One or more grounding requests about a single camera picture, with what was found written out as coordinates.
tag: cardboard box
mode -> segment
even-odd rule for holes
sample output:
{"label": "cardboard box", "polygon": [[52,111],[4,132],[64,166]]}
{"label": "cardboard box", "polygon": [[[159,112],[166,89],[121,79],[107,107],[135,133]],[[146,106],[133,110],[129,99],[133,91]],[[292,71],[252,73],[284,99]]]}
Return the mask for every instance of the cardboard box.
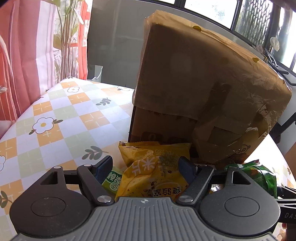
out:
{"label": "cardboard box", "polygon": [[129,141],[193,142],[215,163],[245,160],[292,94],[266,63],[226,37],[170,13],[145,20]]}

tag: floral tablecloth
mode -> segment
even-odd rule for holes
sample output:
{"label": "floral tablecloth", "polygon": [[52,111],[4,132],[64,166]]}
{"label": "floral tablecloth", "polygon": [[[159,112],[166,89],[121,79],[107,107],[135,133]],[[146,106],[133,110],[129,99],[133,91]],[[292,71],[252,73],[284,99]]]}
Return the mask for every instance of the floral tablecloth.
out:
{"label": "floral tablecloth", "polygon": [[[118,149],[127,141],[133,90],[68,77],[34,102],[0,140],[0,240],[16,235],[9,218],[12,202],[51,167],[64,170],[95,164],[111,155],[125,169]],[[259,159],[278,185],[296,187],[281,152],[268,135],[247,161]],[[68,185],[78,190],[77,185]],[[283,232],[278,224],[274,235]]]}

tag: green snack packet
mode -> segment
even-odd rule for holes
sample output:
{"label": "green snack packet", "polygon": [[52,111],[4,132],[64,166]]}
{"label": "green snack packet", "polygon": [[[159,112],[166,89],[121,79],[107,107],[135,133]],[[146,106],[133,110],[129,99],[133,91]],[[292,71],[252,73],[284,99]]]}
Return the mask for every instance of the green snack packet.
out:
{"label": "green snack packet", "polygon": [[107,176],[106,180],[103,182],[102,187],[107,191],[116,195],[123,172],[117,167],[113,167],[112,171]]}
{"label": "green snack packet", "polygon": [[224,169],[227,170],[228,167],[240,168],[244,171],[244,173],[246,173],[256,183],[258,183],[264,190],[266,190],[271,196],[277,198],[276,176],[265,166],[260,165],[259,160],[251,161],[244,164],[229,164],[226,165]]}

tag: gray ribbed surface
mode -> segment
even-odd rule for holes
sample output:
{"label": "gray ribbed surface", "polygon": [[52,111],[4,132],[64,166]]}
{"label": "gray ribbed surface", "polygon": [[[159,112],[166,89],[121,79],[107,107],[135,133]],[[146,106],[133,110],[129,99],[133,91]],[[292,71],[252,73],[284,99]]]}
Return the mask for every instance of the gray ribbed surface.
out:
{"label": "gray ribbed surface", "polygon": [[[206,227],[190,207],[175,205],[170,198],[122,197],[109,207],[97,207],[79,229],[50,241],[234,241]],[[22,234],[12,241],[38,241]],[[270,234],[254,241],[276,241]]]}

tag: pink curtain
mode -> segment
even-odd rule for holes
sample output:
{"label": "pink curtain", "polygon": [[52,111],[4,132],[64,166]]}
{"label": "pink curtain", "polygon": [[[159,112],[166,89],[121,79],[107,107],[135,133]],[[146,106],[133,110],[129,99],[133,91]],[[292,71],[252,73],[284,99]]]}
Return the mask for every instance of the pink curtain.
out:
{"label": "pink curtain", "polygon": [[0,8],[0,120],[16,120],[67,76],[87,77],[92,1],[9,0]]}

